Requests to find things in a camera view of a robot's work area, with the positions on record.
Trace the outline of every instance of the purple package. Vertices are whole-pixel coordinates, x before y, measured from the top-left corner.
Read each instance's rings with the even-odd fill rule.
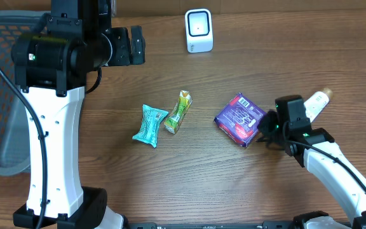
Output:
[[[242,147],[247,147],[258,133],[258,124],[265,115],[248,98],[238,93],[214,118],[215,123]]]

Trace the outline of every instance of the wooden table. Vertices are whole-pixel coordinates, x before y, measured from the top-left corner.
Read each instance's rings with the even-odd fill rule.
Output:
[[[346,220],[293,158],[262,143],[241,148],[213,118],[237,92],[267,111],[277,97],[329,87],[334,99],[313,127],[330,132],[366,177],[366,10],[214,15],[214,49],[194,55],[183,16],[112,24],[142,26],[146,63],[105,68],[86,96],[79,170],[83,185],[107,190],[114,211],[156,223],[262,222],[316,210]],[[142,105],[171,111],[180,90],[194,102],[179,132],[162,124],[156,149],[133,141]],[[28,189],[29,174],[0,177],[0,228],[13,227]]]

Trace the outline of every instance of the white bottle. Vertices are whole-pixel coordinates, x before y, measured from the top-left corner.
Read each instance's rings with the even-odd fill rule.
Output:
[[[320,92],[314,93],[310,99],[304,102],[304,107],[306,107],[306,116],[310,119],[312,123],[316,117],[320,114],[325,106],[330,102],[333,96],[333,91],[328,88],[324,88]]]

